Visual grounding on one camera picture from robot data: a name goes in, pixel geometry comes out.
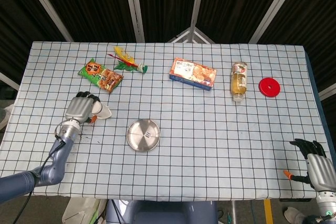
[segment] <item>shoe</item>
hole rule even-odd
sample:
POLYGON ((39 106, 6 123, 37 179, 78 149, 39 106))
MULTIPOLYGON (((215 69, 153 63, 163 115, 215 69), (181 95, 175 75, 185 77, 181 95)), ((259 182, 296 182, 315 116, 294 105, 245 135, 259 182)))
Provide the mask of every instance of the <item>shoe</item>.
POLYGON ((294 207, 288 207, 283 213, 284 217, 290 224, 302 224, 306 216, 294 207))
POLYGON ((0 108, 0 130, 2 130, 7 125, 12 110, 13 110, 13 104, 4 109, 0 108))

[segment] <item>red lid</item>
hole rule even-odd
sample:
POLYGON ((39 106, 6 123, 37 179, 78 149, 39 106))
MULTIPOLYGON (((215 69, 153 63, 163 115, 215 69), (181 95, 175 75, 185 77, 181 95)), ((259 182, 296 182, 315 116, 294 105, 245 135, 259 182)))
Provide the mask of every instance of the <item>red lid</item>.
POLYGON ((267 97, 276 97, 280 93, 280 84, 273 78, 264 78, 259 82, 259 90, 267 97))

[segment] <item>orange juice bottle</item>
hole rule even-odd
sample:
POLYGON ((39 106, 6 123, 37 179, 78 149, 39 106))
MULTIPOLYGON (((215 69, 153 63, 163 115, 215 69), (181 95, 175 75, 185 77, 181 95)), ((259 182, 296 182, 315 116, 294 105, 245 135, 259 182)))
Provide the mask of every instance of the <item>orange juice bottle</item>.
POLYGON ((235 62, 232 66, 231 93, 235 102, 242 102, 247 86, 247 64, 235 62))

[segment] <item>green snack bag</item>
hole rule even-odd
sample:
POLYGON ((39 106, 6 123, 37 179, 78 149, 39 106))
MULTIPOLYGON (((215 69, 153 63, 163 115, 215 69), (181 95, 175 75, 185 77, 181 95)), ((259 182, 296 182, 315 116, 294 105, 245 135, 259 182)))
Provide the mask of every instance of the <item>green snack bag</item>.
POLYGON ((78 74, 101 89, 111 92, 121 82, 123 76, 105 68, 104 65, 98 64, 94 60, 92 58, 78 74))

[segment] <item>metal plate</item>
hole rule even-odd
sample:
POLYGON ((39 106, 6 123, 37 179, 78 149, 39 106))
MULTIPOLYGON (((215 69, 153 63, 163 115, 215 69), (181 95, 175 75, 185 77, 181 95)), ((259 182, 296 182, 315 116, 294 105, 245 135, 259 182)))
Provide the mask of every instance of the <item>metal plate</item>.
POLYGON ((139 119, 127 131, 127 142, 136 151, 147 152, 156 147, 160 139, 160 129, 150 119, 139 119))

